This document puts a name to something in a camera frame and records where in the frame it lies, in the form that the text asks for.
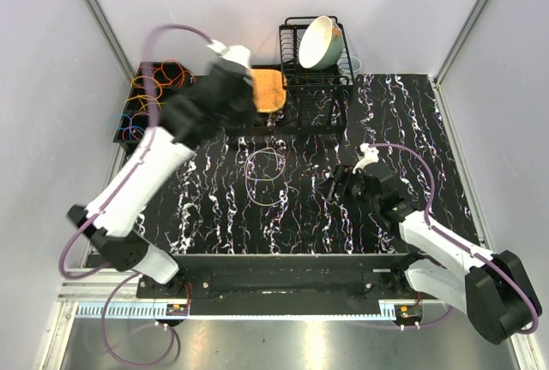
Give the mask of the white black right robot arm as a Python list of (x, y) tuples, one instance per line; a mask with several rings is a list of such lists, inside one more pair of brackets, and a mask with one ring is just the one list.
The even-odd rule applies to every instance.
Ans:
[(383, 231), (423, 252), (389, 277), (397, 297), (431, 295), (466, 315), (492, 344), (536, 331), (542, 306), (521, 259), (475, 245), (432, 220), (384, 164), (337, 166), (328, 199), (358, 205)]

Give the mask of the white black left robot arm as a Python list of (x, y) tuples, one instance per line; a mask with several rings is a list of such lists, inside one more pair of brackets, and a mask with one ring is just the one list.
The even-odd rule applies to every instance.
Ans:
[(165, 297), (179, 296), (185, 277), (178, 263), (135, 232), (136, 218), (201, 144), (255, 116), (250, 50), (228, 46), (206, 76), (163, 105), (111, 183), (89, 204), (73, 205), (69, 220), (112, 268), (149, 276)]

